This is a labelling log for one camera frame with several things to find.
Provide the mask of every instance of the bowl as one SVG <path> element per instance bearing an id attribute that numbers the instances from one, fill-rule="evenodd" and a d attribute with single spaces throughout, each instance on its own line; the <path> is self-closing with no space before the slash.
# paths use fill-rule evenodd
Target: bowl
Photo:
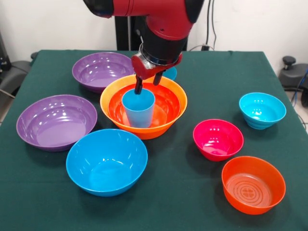
<path id="1" fill-rule="evenodd" d="M 109 101 L 109 116 L 120 124 L 129 126 L 125 108 L 122 104 L 123 95 L 131 89 L 135 88 L 135 84 L 128 85 L 117 91 Z M 150 128 L 162 126 L 171 122 L 180 113 L 180 102 L 177 96 L 168 88 L 153 83 L 143 83 L 143 88 L 151 91 L 155 96 L 155 105 L 152 123 Z"/>
<path id="2" fill-rule="evenodd" d="M 174 81 L 177 77 L 177 74 L 178 74 L 178 71 L 177 71 L 176 67 L 172 67 L 172 68 L 166 70 L 163 73 L 163 76 Z"/>
<path id="3" fill-rule="evenodd" d="M 144 83 L 152 83 L 154 80 L 154 77 L 149 78 L 145 81 Z M 103 92 L 101 95 L 101 109 L 103 113 L 110 119 L 112 120 L 119 128 L 130 131 L 137 135 L 140 139 L 142 140 L 148 140 L 148 139 L 153 139 L 158 136 L 161 136 L 164 134 L 170 127 L 173 125 L 178 118 L 180 118 L 183 113 L 186 110 L 187 107 L 187 96 L 185 94 L 185 91 L 181 88 L 179 84 L 176 82 L 166 78 L 162 77 L 160 81 L 160 85 L 168 88 L 170 91 L 172 91 L 176 97 L 178 98 L 180 102 L 180 113 L 178 116 L 174 119 L 172 119 L 169 122 L 166 122 L 162 125 L 156 126 L 156 127 L 149 127 L 149 128 L 133 128 L 128 125 L 125 125 L 123 123 L 120 123 L 116 121 L 115 119 L 110 117 L 110 114 L 108 112 L 108 105 L 111 100 L 111 98 L 119 91 L 119 89 L 122 89 L 123 87 L 129 86 L 131 84 L 136 84 L 136 76 L 131 75 L 131 76 L 126 76 L 121 79 L 118 79 L 111 83 Z"/>
<path id="4" fill-rule="evenodd" d="M 83 190 L 108 197 L 130 189 L 147 161 L 146 147 L 137 136 L 119 129 L 103 129 L 83 137 L 71 148 L 66 170 Z"/>
<path id="5" fill-rule="evenodd" d="M 257 157 L 240 156 L 230 160 L 224 166 L 221 178 L 229 203 L 246 214 L 266 213 L 285 195 L 281 173 Z"/>
<path id="6" fill-rule="evenodd" d="M 73 77 L 85 88 L 101 93 L 110 83 L 134 74 L 131 59 L 114 52 L 87 55 L 73 66 Z"/>
<path id="7" fill-rule="evenodd" d="M 239 105 L 245 121 L 254 129 L 269 128 L 286 114 L 286 108 L 279 99 L 261 92 L 244 95 Z"/>
<path id="8" fill-rule="evenodd" d="M 95 126 L 97 112 L 87 100 L 75 95 L 55 95 L 27 107 L 16 129 L 26 143 L 45 151 L 68 150 Z"/>
<path id="9" fill-rule="evenodd" d="M 221 119 L 208 119 L 193 130 L 193 140 L 205 158 L 223 161 L 237 154 L 244 144 L 241 131 Z"/>

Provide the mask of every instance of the blue bowl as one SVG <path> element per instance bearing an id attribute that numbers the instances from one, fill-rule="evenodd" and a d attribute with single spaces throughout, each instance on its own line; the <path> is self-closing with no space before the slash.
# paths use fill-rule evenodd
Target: blue bowl
<path id="1" fill-rule="evenodd" d="M 80 139 L 66 159 L 71 180 L 96 196 L 116 196 L 130 189 L 148 162 L 144 143 L 134 134 L 103 129 Z"/>
<path id="2" fill-rule="evenodd" d="M 286 114 L 286 108 L 279 99 L 260 92 L 244 95 L 239 105 L 247 124 L 254 129 L 269 128 Z"/>
<path id="3" fill-rule="evenodd" d="M 168 69 L 167 71 L 165 71 L 163 73 L 163 76 L 167 77 L 171 80 L 175 80 L 175 78 L 177 77 L 177 74 L 178 74 L 177 69 L 175 67 L 172 67 L 172 68 Z"/>

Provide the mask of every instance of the table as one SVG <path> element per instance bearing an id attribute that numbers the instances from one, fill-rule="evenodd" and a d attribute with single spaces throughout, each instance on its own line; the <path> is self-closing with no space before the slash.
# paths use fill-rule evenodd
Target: table
<path id="1" fill-rule="evenodd" d="M 113 198 L 78 188 L 66 173 L 67 152 L 49 153 L 27 145 L 15 124 L 35 101 L 74 94 L 95 105 L 95 129 L 115 128 L 100 110 L 100 96 L 86 91 L 71 74 L 73 64 L 93 52 L 40 51 L 21 86 L 0 127 L 1 230 L 308 230 L 308 136 L 262 52 L 184 52 L 176 81 L 187 93 L 187 110 L 163 136 L 144 141 L 149 162 L 137 184 Z M 249 128 L 238 100 L 252 91 L 281 99 L 286 117 L 267 130 Z M 240 128 L 245 142 L 237 156 L 260 157 L 282 173 L 286 196 L 274 209 L 250 216 L 225 199 L 220 175 L 226 161 L 206 160 L 192 137 L 194 126 L 209 118 Z"/>

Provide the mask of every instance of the black pole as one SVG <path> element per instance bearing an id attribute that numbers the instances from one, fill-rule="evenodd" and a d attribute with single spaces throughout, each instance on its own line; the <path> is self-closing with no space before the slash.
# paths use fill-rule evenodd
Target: black pole
<path id="1" fill-rule="evenodd" d="M 8 71 L 11 69 L 11 62 L 4 47 L 4 42 L 0 33 L 0 70 Z"/>

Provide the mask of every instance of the bowl rim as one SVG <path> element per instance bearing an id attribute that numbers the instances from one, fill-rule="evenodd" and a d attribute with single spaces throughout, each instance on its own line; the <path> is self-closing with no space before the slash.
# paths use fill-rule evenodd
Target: bowl rim
<path id="1" fill-rule="evenodd" d="M 109 84 L 109 85 L 105 88 L 105 90 L 102 92 L 102 94 L 101 94 L 101 97 L 100 97 L 100 106 L 101 106 L 101 110 L 103 111 L 103 113 L 105 114 L 105 116 L 107 116 L 107 118 L 110 119 L 113 123 L 115 123 L 116 125 L 120 125 L 123 129 L 130 129 L 131 131 L 132 131 L 132 129 L 133 129 L 133 130 L 134 130 L 133 132 L 145 132 L 145 131 L 151 132 L 152 130 L 157 131 L 157 129 L 162 129 L 162 128 L 170 127 L 172 124 L 174 124 L 175 121 L 177 121 L 177 120 L 184 114 L 184 112 L 186 111 L 186 108 L 187 108 L 187 104 L 188 104 L 187 95 L 186 95 L 184 89 L 183 89 L 177 82 L 175 82 L 175 81 L 173 81 L 173 80 L 171 80 L 171 79 L 169 79 L 169 78 L 167 78 L 167 77 L 162 76 L 162 79 L 164 79 L 164 81 L 167 81 L 167 82 L 170 82 L 170 83 L 172 83 L 172 84 L 175 84 L 175 85 L 179 88 L 179 90 L 183 93 L 183 96 L 184 96 L 184 98 L 185 98 L 185 102 L 186 102 L 186 103 L 185 103 L 185 105 L 183 106 L 183 110 L 182 110 L 182 107 L 181 107 L 182 105 L 180 104 L 180 107 L 181 107 L 180 110 L 181 110 L 182 112 L 180 111 L 177 117 L 175 117 L 173 120 L 169 121 L 168 123 L 165 123 L 165 124 L 163 124 L 163 125 L 159 125 L 159 126 L 157 126 L 157 127 L 152 127 L 152 128 L 136 128 L 136 127 L 126 126 L 126 125 L 124 125 L 124 124 L 122 124 L 122 123 L 119 123 L 119 122 L 115 121 L 114 119 L 112 119 L 112 118 L 110 117 L 110 115 L 109 115 L 108 109 L 107 109 L 107 112 L 106 112 L 106 111 L 104 110 L 103 104 L 102 104 L 103 97 L 104 97 L 104 95 L 105 95 L 106 92 L 107 92 L 106 90 L 107 90 L 108 88 L 110 88 L 114 83 L 116 83 L 116 82 L 118 82 L 118 81 L 123 81 L 124 78 L 132 78 L 132 77 L 134 77 L 134 76 L 135 76 L 135 75 L 129 75 L 129 76 L 125 76 L 125 77 L 122 77 L 122 78 L 119 78 L 119 79 L 115 80 L 114 82 L 112 82 L 111 84 Z"/>
<path id="2" fill-rule="evenodd" d="M 230 156 L 233 156 L 233 155 L 237 154 L 237 153 L 242 149 L 242 147 L 244 146 L 244 135 L 242 134 L 241 130 L 240 130 L 237 126 L 235 126 L 233 123 L 230 123 L 229 121 L 226 121 L 226 120 L 223 120 L 223 119 L 206 119 L 206 120 L 201 121 L 200 123 L 198 123 L 198 124 L 194 127 L 193 132 L 192 132 L 192 136 L 193 136 L 193 141 L 195 142 L 195 144 L 197 145 L 197 147 L 198 147 L 199 149 L 202 150 L 202 147 L 201 147 L 201 146 L 198 144 L 198 142 L 196 141 L 196 138 L 195 138 L 195 131 L 196 131 L 196 129 L 197 129 L 201 124 L 203 124 L 204 122 L 210 122 L 210 121 L 222 121 L 222 122 L 224 122 L 224 123 L 227 123 L 227 124 L 232 125 L 232 127 L 234 127 L 234 128 L 239 132 L 239 134 L 241 135 L 242 143 L 241 143 L 240 147 L 238 148 L 238 150 L 236 150 L 236 151 L 234 151 L 233 153 L 228 154 L 228 155 L 218 155 L 218 154 L 212 154 L 212 153 L 208 153 L 208 152 L 206 152 L 206 153 L 208 153 L 208 154 L 211 155 L 211 156 L 217 156 L 217 157 L 230 157 Z"/>
<path id="3" fill-rule="evenodd" d="M 226 183 L 225 183 L 225 181 L 224 181 L 224 179 L 223 179 L 223 172 L 224 172 L 226 166 L 227 166 L 228 164 L 230 164 L 230 162 L 234 161 L 235 159 L 239 159 L 239 158 L 240 158 L 240 159 L 247 159 L 247 158 L 249 158 L 249 159 L 257 159 L 257 160 L 260 160 L 260 161 L 262 161 L 263 163 L 266 163 L 266 164 L 270 165 L 270 166 L 279 174 L 279 176 L 281 177 L 282 182 L 283 182 L 284 191 L 283 191 L 282 197 L 279 199 L 278 202 L 276 202 L 276 203 L 274 203 L 274 204 L 272 204 L 272 205 L 263 206 L 263 207 L 256 207 L 256 206 L 252 206 L 252 205 L 247 205 L 247 204 L 241 202 L 240 200 L 236 199 L 236 198 L 229 192 L 229 190 L 227 190 Z M 283 198 L 284 198 L 284 196 L 285 196 L 285 192 L 286 192 L 286 184 L 285 184 L 285 180 L 284 180 L 283 175 L 281 174 L 281 172 L 280 172 L 274 165 L 272 165 L 271 163 L 269 163 L 269 162 L 267 162 L 266 160 L 263 160 L 263 159 L 261 159 L 261 158 L 255 157 L 255 156 L 243 155 L 243 156 L 238 156 L 238 157 L 235 157 L 235 158 L 229 160 L 229 161 L 225 164 L 225 166 L 222 168 L 222 171 L 221 171 L 221 181 L 222 181 L 223 188 L 230 194 L 230 196 L 231 196 L 234 200 L 236 200 L 237 202 L 241 203 L 242 205 L 245 205 L 245 206 L 247 206 L 247 207 L 249 207 L 249 208 L 253 208 L 253 209 L 256 209 L 256 208 L 257 208 L 257 209 L 269 209 L 269 208 L 273 208 L 274 206 L 276 206 L 277 204 L 279 204 L 279 203 L 283 200 Z"/>
<path id="4" fill-rule="evenodd" d="M 30 107 L 32 107 L 32 106 L 34 106 L 35 104 L 37 104 L 37 103 L 39 103 L 39 102 L 41 102 L 41 101 L 43 101 L 43 100 L 46 100 L 46 99 L 51 99 L 51 98 L 55 98 L 55 97 L 67 97 L 67 96 L 68 96 L 68 97 L 73 97 L 73 98 L 82 99 L 82 100 L 86 101 L 86 102 L 89 104 L 89 106 L 96 112 L 96 113 L 95 113 L 95 118 L 94 118 L 93 125 L 91 125 L 91 127 L 90 127 L 91 129 L 86 133 L 86 135 L 88 135 L 88 134 L 93 130 L 93 128 L 95 127 L 95 125 L 96 125 L 96 123 L 97 123 L 97 118 L 98 118 L 98 116 L 97 116 L 97 111 L 96 111 L 95 106 L 94 106 L 89 100 L 86 100 L 85 98 L 83 98 L 83 97 L 81 97 L 81 96 L 70 95 L 70 94 L 61 94 L 61 95 L 52 95 L 52 96 L 49 96 L 49 97 L 45 97 L 45 98 L 43 98 L 43 99 L 40 99 L 40 100 L 38 100 L 38 101 L 35 101 L 34 103 L 30 104 L 26 109 L 24 109 L 23 112 L 19 115 L 19 117 L 18 117 L 18 119 L 17 119 L 17 121 L 16 121 L 16 131 L 17 131 L 18 136 L 19 136 L 24 142 L 26 142 L 26 143 L 28 143 L 28 144 L 30 144 L 30 145 L 32 145 L 32 146 L 39 147 L 39 148 L 62 148 L 62 147 L 66 147 L 66 146 L 68 146 L 68 145 L 71 145 L 71 144 L 77 142 L 78 140 L 75 141 L 75 142 L 70 142 L 70 143 L 67 143 L 67 144 L 63 144 L 63 145 L 61 145 L 61 146 L 57 146 L 57 145 L 53 145 L 53 146 L 43 146 L 43 145 L 39 145 L 39 144 L 34 144 L 34 143 L 32 143 L 32 142 L 27 141 L 26 139 L 24 139 L 24 138 L 21 136 L 21 134 L 20 134 L 20 132 L 19 132 L 19 129 L 18 129 L 18 122 L 20 121 L 22 115 L 23 115 L 27 110 L 29 110 Z"/>
<path id="5" fill-rule="evenodd" d="M 105 85 L 104 85 L 104 86 L 92 86 L 92 85 L 89 85 L 88 83 L 85 83 L 85 82 L 81 81 L 80 79 L 78 79 L 78 78 L 74 75 L 75 66 L 76 66 L 81 60 L 83 60 L 84 58 L 87 58 L 87 57 L 96 55 L 96 54 L 116 54 L 116 55 L 125 57 L 126 59 L 129 59 L 129 60 L 131 60 L 131 58 L 129 58 L 128 56 L 126 56 L 126 55 L 124 55 L 124 54 L 117 53 L 117 52 L 102 51 L 102 52 L 95 52 L 95 53 L 92 53 L 92 54 L 85 55 L 85 56 L 83 56 L 82 58 L 78 59 L 78 60 L 74 63 L 71 72 L 72 72 L 72 75 L 73 75 L 74 79 L 75 79 L 77 82 L 79 82 L 80 84 L 82 84 L 82 85 L 84 85 L 84 86 L 90 87 L 90 88 L 104 89 L 104 88 L 106 88 L 107 86 L 105 86 Z"/>
<path id="6" fill-rule="evenodd" d="M 268 95 L 268 96 L 274 98 L 275 100 L 277 100 L 277 101 L 283 106 L 283 108 L 284 108 L 284 114 L 283 114 L 283 116 L 281 116 L 279 119 L 276 119 L 276 120 L 263 120 L 263 119 L 254 119 L 254 118 L 252 118 L 249 114 L 247 114 L 247 113 L 242 109 L 242 105 L 241 105 L 242 99 L 243 99 L 244 97 L 248 96 L 248 95 L 251 95 L 251 94 Z M 239 100 L 239 107 L 240 107 L 242 113 L 245 114 L 246 116 L 248 116 L 249 118 L 252 118 L 252 119 L 254 119 L 255 121 L 260 121 L 260 122 L 265 122 L 265 123 L 276 123 L 276 122 L 279 122 L 280 120 L 282 120 L 282 119 L 285 117 L 285 115 L 286 115 L 286 113 L 287 113 L 287 109 L 286 109 L 284 103 L 283 103 L 280 99 L 278 99 L 277 97 L 275 97 L 275 96 L 273 96 L 273 95 L 270 95 L 270 94 L 267 94 L 267 93 L 263 93 L 263 92 L 251 92 L 251 93 L 247 93 L 247 94 L 243 95 L 243 96 L 240 98 L 240 100 Z"/>
<path id="7" fill-rule="evenodd" d="M 68 171 L 68 168 L 67 168 L 67 160 L 68 160 L 68 157 L 70 156 L 70 153 L 71 153 L 71 151 L 73 150 L 73 148 L 74 148 L 75 146 L 79 145 L 79 142 L 80 142 L 82 139 L 84 139 L 84 138 L 86 138 L 86 137 L 88 137 L 88 136 L 96 135 L 97 133 L 109 132 L 109 131 L 119 131 L 119 132 L 127 133 L 127 134 L 131 135 L 132 137 L 135 137 L 138 141 L 141 142 L 141 145 L 142 145 L 142 147 L 143 147 L 144 150 L 145 150 L 145 152 L 143 152 L 143 153 L 145 154 L 145 157 L 146 157 L 144 167 L 143 167 L 143 169 L 141 169 L 141 171 L 140 171 L 140 173 L 137 175 L 137 177 L 135 177 L 133 180 L 130 181 L 130 183 L 125 184 L 125 185 L 122 186 L 121 188 L 117 188 L 117 189 L 114 189 L 114 190 L 108 190 L 108 191 L 98 191 L 98 190 L 93 190 L 93 189 L 88 189 L 88 188 L 86 188 L 86 187 L 83 187 L 83 186 L 81 186 L 80 184 L 78 184 L 78 183 L 71 177 L 71 175 L 70 175 L 70 173 L 69 173 L 69 171 Z M 119 191 L 119 190 L 121 190 L 121 189 L 124 189 L 124 188 L 126 188 L 127 186 L 130 186 L 131 184 L 133 184 L 135 181 L 137 181 L 137 180 L 141 177 L 141 175 L 144 173 L 144 171 L 145 171 L 145 169 L 146 169 L 146 167 L 147 167 L 147 164 L 148 164 L 148 156 L 149 156 L 149 155 L 148 155 L 148 150 L 147 150 L 145 144 L 143 143 L 143 141 L 142 141 L 138 136 L 136 136 L 135 134 L 133 134 L 133 133 L 131 133 L 131 132 L 129 132 L 129 131 L 125 131 L 125 130 L 122 130 L 122 129 L 106 128 L 106 129 L 101 129 L 101 130 L 98 130 L 98 131 L 91 132 L 91 133 L 87 134 L 86 136 L 82 137 L 80 140 L 78 140 L 78 141 L 72 146 L 72 148 L 69 150 L 69 152 L 68 152 L 68 154 L 67 154 L 66 161 L 65 161 L 65 168 L 66 168 L 66 172 L 67 172 L 68 176 L 70 177 L 70 179 L 72 180 L 72 182 L 73 182 L 74 184 L 76 184 L 78 187 L 80 187 L 80 188 L 82 188 L 82 189 L 84 189 L 84 190 L 93 192 L 93 193 L 95 193 L 95 192 L 96 192 L 96 193 L 111 193 L 111 192 L 116 192 L 116 191 Z"/>

